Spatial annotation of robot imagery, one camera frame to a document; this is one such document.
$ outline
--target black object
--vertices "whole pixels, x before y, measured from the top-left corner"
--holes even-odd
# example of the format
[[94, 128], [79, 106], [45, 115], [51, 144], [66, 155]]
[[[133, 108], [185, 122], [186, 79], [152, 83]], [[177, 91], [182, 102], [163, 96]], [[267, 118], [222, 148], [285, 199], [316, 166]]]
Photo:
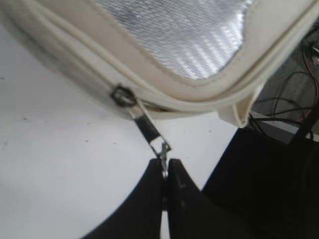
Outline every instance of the black object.
[[162, 187], [161, 162], [153, 159], [127, 200], [83, 239], [159, 239]]
[[150, 161], [126, 201], [83, 239], [159, 239], [167, 204], [171, 239], [312, 239], [319, 225], [319, 146], [239, 129], [201, 192], [180, 160]]
[[118, 85], [111, 93], [111, 98], [119, 107], [133, 107], [137, 104], [134, 93], [121, 85]]
[[148, 143], [151, 143], [153, 140], [160, 137], [160, 133], [157, 131], [156, 127], [153, 126], [152, 122], [146, 115], [137, 118], [135, 122], [140, 131], [145, 132], [144, 138]]

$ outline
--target zipper slider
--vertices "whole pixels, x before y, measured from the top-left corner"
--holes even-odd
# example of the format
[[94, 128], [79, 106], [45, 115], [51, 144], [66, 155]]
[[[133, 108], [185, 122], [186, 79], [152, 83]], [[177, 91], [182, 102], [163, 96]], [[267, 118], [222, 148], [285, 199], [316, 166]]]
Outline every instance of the zipper slider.
[[132, 90], [121, 85], [113, 90], [111, 98], [117, 106], [127, 109], [150, 148], [161, 160], [164, 177], [167, 177], [166, 156], [171, 151], [171, 147], [156, 128], [142, 101], [135, 96]]

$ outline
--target bag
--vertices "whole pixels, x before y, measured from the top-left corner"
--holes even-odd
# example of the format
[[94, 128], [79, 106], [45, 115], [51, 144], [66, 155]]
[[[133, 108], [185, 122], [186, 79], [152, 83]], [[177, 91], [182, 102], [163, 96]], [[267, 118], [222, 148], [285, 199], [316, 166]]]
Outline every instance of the bag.
[[103, 105], [130, 88], [157, 119], [218, 111], [243, 127], [265, 81], [319, 13], [317, 0], [0, 0], [42, 63]]

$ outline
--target white table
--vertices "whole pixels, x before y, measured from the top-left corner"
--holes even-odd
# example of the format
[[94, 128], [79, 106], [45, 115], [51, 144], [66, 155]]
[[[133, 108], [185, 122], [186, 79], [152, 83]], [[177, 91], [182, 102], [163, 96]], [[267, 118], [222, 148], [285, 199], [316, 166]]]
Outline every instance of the white table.
[[[80, 238], [123, 202], [153, 154], [133, 122], [72, 89], [2, 26], [0, 77], [0, 238]], [[216, 113], [156, 123], [199, 188], [236, 131]]]

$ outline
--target stitching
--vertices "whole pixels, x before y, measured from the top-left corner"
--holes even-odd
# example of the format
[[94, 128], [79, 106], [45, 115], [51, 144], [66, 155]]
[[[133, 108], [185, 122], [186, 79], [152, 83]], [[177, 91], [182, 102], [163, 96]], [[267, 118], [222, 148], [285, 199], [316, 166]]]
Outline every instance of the stitching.
[[[245, 28], [249, 28], [249, 26], [251, 26], [251, 23], [249, 20], [252, 19], [252, 16], [254, 15], [256, 9], [259, 8], [259, 6], [261, 5], [261, 2], [262, 2], [261, 0], [256, 0], [256, 2], [250, 7], [250, 9], [248, 9], [248, 13], [246, 14], [246, 19], [244, 21], [244, 30], [243, 30], [244, 38], [245, 38]], [[106, 16], [105, 16], [105, 14], [107, 14], [106, 11], [104, 11], [103, 12], [104, 14], [102, 14], [99, 10], [96, 9], [97, 3], [91, 3], [91, 2], [89, 2], [89, 0], [84, 0], [84, 3], [87, 6], [89, 6], [94, 12], [96, 12], [99, 16], [101, 16], [105, 21], [107, 21], [116, 32], [118, 32], [121, 36], [123, 36], [125, 38], [125, 40], [130, 44], [130, 46], [133, 47], [134, 49], [136, 49], [141, 54], [141, 56], [144, 58], [145, 61], [150, 61], [153, 64], [153, 66], [156, 67], [158, 70], [160, 70], [164, 75], [168, 76], [170, 79], [172, 79], [173, 81], [175, 81], [179, 84], [182, 84], [182, 85], [187, 86], [187, 87], [192, 87], [192, 88], [202, 88], [202, 87], [210, 85], [216, 81], [220, 81], [221, 78], [229, 75], [226, 72], [221, 72], [221, 73], [213, 76], [214, 79], [210, 79], [210, 81], [208, 81], [208, 82], [205, 82], [202, 84], [197, 84], [197, 85], [189, 85], [186, 82], [182, 82], [181, 80], [183, 78], [181, 76], [179, 76], [173, 72], [164, 71], [161, 67], [158, 66], [158, 64], [159, 64], [158, 62], [156, 62], [153, 58], [150, 58], [148, 55], [145, 55], [144, 51], [141, 51], [138, 44], [136, 44], [129, 36], [127, 36], [122, 31], [120, 31], [119, 26], [115, 25], [113, 22], [109, 21], [106, 18]], [[250, 39], [248, 38], [245, 45], [249, 45], [249, 43], [250, 43]], [[243, 50], [243, 47], [241, 47], [241, 49], [239, 49], [237, 51], [237, 53], [235, 54], [235, 57], [233, 58], [234, 60], [230, 62], [233, 65], [230, 67], [225, 66], [224, 70], [227, 68], [227, 71], [231, 72], [232, 69], [234, 67], [236, 67], [235, 66], [236, 63], [238, 63], [239, 61], [242, 60], [242, 55], [244, 55], [244, 53], [245, 53], [245, 50]]]

